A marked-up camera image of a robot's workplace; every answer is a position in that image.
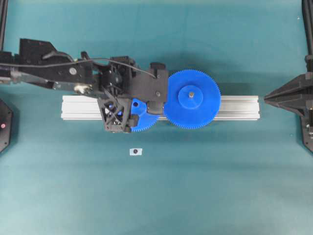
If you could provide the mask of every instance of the blue gear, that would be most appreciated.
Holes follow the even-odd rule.
[[[215,81],[197,70],[183,70],[170,76],[167,97],[164,114],[174,125],[185,129],[209,124],[221,104],[221,93]]]
[[[139,99],[133,99],[131,114],[137,114],[139,116],[138,125],[135,127],[131,127],[132,131],[144,131],[151,126],[153,126],[159,115],[152,115],[147,113],[147,104],[145,102],[140,101]]]

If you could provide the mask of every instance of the bolt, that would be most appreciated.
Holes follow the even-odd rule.
[[[193,98],[195,96],[194,92],[189,92],[189,98]]]
[[[77,74],[76,68],[73,68],[73,67],[70,68],[70,69],[69,69],[69,73],[72,74],[72,75],[76,75],[76,74]]]

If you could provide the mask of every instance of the black cable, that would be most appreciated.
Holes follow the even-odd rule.
[[[95,60],[102,60],[102,61],[109,61],[111,63],[115,63],[115,64],[119,64],[119,65],[124,65],[127,66],[133,70],[137,70],[140,72],[144,72],[148,75],[150,75],[153,78],[156,78],[152,73],[147,72],[145,70],[141,70],[135,66],[131,66],[122,62],[118,62],[115,60],[111,60],[108,58],[90,58],[87,60],[78,60],[78,61],[74,61],[74,62],[67,62],[67,63],[59,63],[59,64],[50,64],[50,65],[19,65],[19,64],[9,64],[9,63],[0,63],[0,66],[9,66],[9,67],[17,67],[17,68],[51,68],[51,67],[58,67],[58,66],[66,66],[66,65],[76,65],[76,64],[80,64],[80,63],[85,63],[85,62],[93,62]]]

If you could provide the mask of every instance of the small black object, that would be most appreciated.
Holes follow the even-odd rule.
[[[0,152],[10,144],[12,117],[12,111],[0,100]]]
[[[313,2],[302,0],[302,14],[309,55],[305,57],[307,73],[266,95],[264,101],[300,116],[302,141],[313,152]]]

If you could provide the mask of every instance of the black mount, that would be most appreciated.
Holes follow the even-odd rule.
[[[294,78],[264,98],[265,103],[300,116],[302,141],[313,152],[313,2],[302,0],[302,14],[309,55],[307,72]]]

